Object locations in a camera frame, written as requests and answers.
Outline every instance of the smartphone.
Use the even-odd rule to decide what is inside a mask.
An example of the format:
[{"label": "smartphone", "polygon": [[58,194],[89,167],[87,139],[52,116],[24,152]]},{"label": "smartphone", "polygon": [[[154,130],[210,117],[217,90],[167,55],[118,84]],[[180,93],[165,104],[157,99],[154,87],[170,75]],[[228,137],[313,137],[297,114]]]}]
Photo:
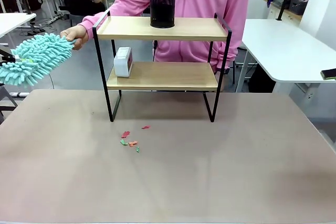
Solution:
[{"label": "smartphone", "polygon": [[321,75],[324,80],[336,79],[336,68],[329,70],[322,70]]}]

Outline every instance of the two-tier shelf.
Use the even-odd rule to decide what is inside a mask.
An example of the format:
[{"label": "two-tier shelf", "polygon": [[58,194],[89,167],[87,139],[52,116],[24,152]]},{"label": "two-tier shelf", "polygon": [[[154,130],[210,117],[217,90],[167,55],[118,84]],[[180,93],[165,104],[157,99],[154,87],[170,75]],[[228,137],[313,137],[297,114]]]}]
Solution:
[{"label": "two-tier shelf", "polygon": [[[217,14],[214,18],[175,18],[174,27],[159,29],[150,26],[149,17],[110,16],[110,11],[107,10],[95,23],[92,30],[111,122],[115,119],[118,110],[121,90],[199,91],[203,93],[210,121],[215,121],[224,66],[232,36],[229,26]],[[208,61],[205,63],[133,62],[130,77],[115,76],[113,68],[106,81],[99,39],[111,39],[113,57],[116,56],[115,39],[210,41],[210,48]],[[226,41],[223,67],[218,83],[210,66],[214,41]],[[108,90],[119,90],[113,112]],[[209,106],[207,92],[216,92],[213,112]]]}]

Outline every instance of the brown tabletop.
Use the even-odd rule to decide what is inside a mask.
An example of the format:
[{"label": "brown tabletop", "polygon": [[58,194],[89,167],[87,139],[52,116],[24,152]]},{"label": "brown tabletop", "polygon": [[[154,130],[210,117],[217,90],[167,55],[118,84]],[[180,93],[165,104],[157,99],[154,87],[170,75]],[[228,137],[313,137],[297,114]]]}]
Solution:
[{"label": "brown tabletop", "polygon": [[111,123],[102,91],[34,91],[0,125],[0,178],[2,221],[336,220],[336,156],[276,94],[223,93],[211,123],[202,94],[123,92]]}]

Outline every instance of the pink sleeve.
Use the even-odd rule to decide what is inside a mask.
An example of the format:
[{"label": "pink sleeve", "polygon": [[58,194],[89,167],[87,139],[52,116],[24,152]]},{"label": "pink sleeve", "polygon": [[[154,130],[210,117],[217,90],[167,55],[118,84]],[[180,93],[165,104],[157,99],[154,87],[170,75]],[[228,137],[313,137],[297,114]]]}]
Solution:
[{"label": "pink sleeve", "polygon": [[[110,7],[112,16],[140,16],[142,12],[149,6],[150,0],[115,0]],[[86,16],[81,26],[85,27],[89,38],[93,37],[92,27],[98,21],[103,13],[98,13],[94,16]]]},{"label": "pink sleeve", "polygon": [[[225,68],[229,68],[230,63],[235,60],[238,54],[238,47],[242,43],[245,20],[247,16],[248,0],[228,0],[225,8],[224,20],[232,29],[232,38],[227,56]],[[225,43],[219,49],[221,60],[218,62],[217,68],[220,69],[223,63]]]}]

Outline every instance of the black cylinder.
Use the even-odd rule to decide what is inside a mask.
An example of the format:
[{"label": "black cylinder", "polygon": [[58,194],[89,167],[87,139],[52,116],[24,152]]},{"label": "black cylinder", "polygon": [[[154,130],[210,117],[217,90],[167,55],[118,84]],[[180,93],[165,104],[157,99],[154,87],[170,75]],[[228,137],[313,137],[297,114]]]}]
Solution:
[{"label": "black cylinder", "polygon": [[175,26],[175,0],[151,0],[151,26],[170,28]]}]

